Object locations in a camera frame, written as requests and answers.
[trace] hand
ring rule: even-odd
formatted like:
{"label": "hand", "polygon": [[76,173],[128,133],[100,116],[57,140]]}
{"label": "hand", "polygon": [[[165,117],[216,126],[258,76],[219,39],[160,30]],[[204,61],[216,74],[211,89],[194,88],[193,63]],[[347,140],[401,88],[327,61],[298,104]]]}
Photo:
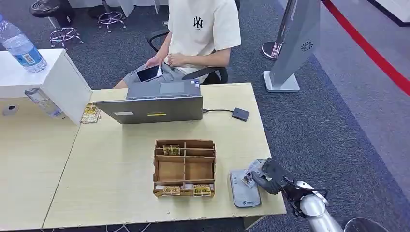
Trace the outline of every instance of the hand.
{"label": "hand", "polygon": [[156,65],[160,65],[160,66],[161,66],[163,61],[164,61],[163,59],[161,59],[161,58],[159,58],[159,57],[157,57],[157,56],[154,56],[153,58],[149,59],[149,60],[146,62],[144,68],[150,68],[150,67],[153,67],[153,66],[156,66]]}
{"label": "hand", "polygon": [[168,55],[168,63],[171,67],[180,67],[187,63],[187,56],[177,53]]}

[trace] red stripe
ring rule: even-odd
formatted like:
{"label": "red stripe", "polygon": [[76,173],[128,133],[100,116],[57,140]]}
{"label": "red stripe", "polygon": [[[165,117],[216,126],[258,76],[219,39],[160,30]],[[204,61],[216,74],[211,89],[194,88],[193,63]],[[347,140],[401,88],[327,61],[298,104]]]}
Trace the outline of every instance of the red stripe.
{"label": "red stripe", "polygon": [[335,17],[339,24],[353,38],[363,51],[377,64],[383,72],[405,93],[410,95],[410,81],[399,73],[369,42],[354,28],[330,0],[325,0],[324,5]]}

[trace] water bottle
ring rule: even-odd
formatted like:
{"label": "water bottle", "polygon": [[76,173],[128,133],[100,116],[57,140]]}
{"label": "water bottle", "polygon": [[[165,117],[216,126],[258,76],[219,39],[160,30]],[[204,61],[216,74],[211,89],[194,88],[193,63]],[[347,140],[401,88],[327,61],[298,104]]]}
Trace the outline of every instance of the water bottle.
{"label": "water bottle", "polygon": [[37,73],[47,66],[47,62],[27,36],[18,27],[3,20],[1,14],[0,43],[30,72]]}
{"label": "water bottle", "polygon": [[58,117],[62,114],[62,110],[41,89],[32,88],[24,93],[51,117]]}

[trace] power cord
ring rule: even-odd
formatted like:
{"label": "power cord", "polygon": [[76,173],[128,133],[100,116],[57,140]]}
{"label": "power cord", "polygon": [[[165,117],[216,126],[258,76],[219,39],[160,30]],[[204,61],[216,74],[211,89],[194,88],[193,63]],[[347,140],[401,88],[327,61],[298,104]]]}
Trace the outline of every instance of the power cord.
{"label": "power cord", "polygon": [[[151,225],[151,223],[148,223],[147,226],[145,226],[145,228],[143,228],[140,232],[144,232],[149,226]],[[128,230],[127,226],[125,224],[123,224],[119,229],[116,229],[115,231],[112,232],[118,232],[120,231],[122,228],[124,228],[127,232],[130,232],[130,230]],[[108,231],[108,225],[105,226],[105,231],[106,232],[110,232]]]}
{"label": "power cord", "polygon": [[203,109],[202,110],[202,113],[208,113],[208,112],[211,112],[211,111],[227,111],[227,112],[231,112],[231,113],[233,113],[234,111],[233,110],[225,110],[225,109],[215,109],[215,110],[208,110],[208,109]]}
{"label": "power cord", "polygon": [[202,113],[206,114],[211,111],[226,111],[226,112],[231,112],[232,117],[239,119],[241,121],[246,122],[249,117],[249,112],[243,109],[235,108],[234,110],[226,110],[226,109],[214,109],[214,110],[208,110],[208,109],[203,109]]}

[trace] white t-shirt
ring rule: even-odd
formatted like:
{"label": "white t-shirt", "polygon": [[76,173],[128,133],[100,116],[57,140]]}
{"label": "white t-shirt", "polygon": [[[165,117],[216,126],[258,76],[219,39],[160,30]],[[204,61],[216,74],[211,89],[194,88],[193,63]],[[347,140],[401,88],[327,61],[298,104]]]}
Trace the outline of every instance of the white t-shirt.
{"label": "white t-shirt", "polygon": [[[241,45],[235,0],[169,0],[168,29],[172,32],[170,54],[206,56]],[[203,68],[177,67],[185,74]]]}

